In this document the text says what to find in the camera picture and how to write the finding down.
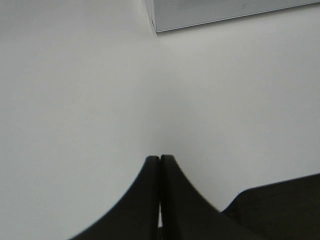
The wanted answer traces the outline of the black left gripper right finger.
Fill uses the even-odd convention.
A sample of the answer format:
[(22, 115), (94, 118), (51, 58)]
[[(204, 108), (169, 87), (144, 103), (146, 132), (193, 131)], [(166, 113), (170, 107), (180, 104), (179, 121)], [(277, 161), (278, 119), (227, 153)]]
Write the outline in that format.
[(224, 240), (219, 213), (196, 191), (174, 156), (160, 159), (164, 240)]

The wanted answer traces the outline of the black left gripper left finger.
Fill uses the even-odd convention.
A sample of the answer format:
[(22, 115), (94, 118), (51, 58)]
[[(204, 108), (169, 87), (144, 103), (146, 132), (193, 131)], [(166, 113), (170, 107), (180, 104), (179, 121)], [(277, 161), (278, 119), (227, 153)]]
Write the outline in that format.
[(160, 159), (148, 156), (136, 179), (103, 217), (74, 240), (156, 240), (159, 222)]

